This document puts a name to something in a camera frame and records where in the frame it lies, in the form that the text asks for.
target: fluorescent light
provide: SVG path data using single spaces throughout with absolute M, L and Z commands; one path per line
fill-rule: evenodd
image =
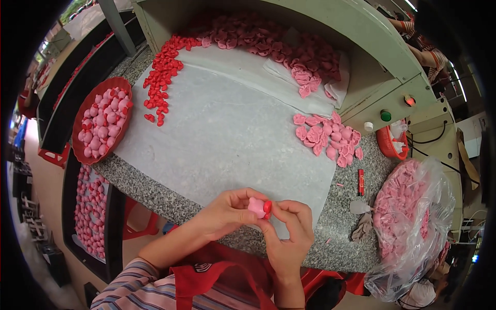
M 406 3 L 407 3 L 407 4 L 408 4 L 408 5 L 409 5 L 409 6 L 410 6 L 410 7 L 411 7 L 411 8 L 412 8 L 415 12 L 417 11 L 417 9 L 413 6 L 413 4 L 412 4 L 410 1 L 405 0 L 405 2 L 406 2 Z
M 452 62 L 449 62 L 449 63 L 453 67 L 453 71 L 455 72 L 455 76 L 456 76 L 456 79 L 458 80 L 458 84 L 460 84 L 460 89 L 462 90 L 463 99 L 465 99 L 465 102 L 467 102 L 467 96 L 465 96 L 465 91 L 463 90 L 462 81 L 458 77 L 458 72 L 456 72 L 456 69 L 455 69 L 455 66 L 453 65 L 453 63 Z

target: apron logo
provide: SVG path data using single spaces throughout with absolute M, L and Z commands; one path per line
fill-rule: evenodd
M 212 266 L 212 264 L 208 264 L 208 263 L 205 263 L 205 264 L 195 264 L 194 265 L 194 270 L 196 272 L 205 272 L 208 269 L 210 269 L 210 266 Z

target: green button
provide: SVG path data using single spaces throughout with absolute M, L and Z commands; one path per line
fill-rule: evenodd
M 389 122 L 391 120 L 391 113 L 386 110 L 380 111 L 380 119 Z

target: tiled floor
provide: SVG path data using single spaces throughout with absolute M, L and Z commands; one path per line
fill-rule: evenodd
M 59 166 L 45 161 L 37 155 L 38 133 L 36 121 L 29 121 L 25 140 L 26 161 L 29 163 L 33 173 L 33 188 L 38 195 L 40 210 L 44 215 L 44 223 L 49 230 L 52 230 L 55 243 L 64 252 L 65 260 L 72 278 L 72 284 L 79 299 L 82 300 L 84 304 L 83 285 L 85 283 L 91 282 L 98 290 L 103 290 L 106 284 L 89 271 L 63 243 L 61 208 L 64 170 Z M 132 222 L 128 222 L 128 224 L 133 228 L 140 230 L 146 226 L 149 214 L 150 211 L 148 209 L 138 204 L 129 217 L 132 219 Z M 164 218 L 160 218 L 157 227 L 161 229 L 165 222 L 166 220 Z M 137 256 L 137 253 L 144 245 L 161 235 L 161 232 L 159 232 L 155 236 L 145 236 L 123 241 L 123 264 L 126 265 Z M 382 303 L 373 297 L 356 296 L 346 293 L 344 299 L 335 309 L 392 310 L 400 309 L 400 307 L 391 303 Z

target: red lighter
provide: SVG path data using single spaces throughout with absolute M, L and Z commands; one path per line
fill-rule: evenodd
M 365 177 L 364 170 L 358 169 L 358 196 L 365 195 Z

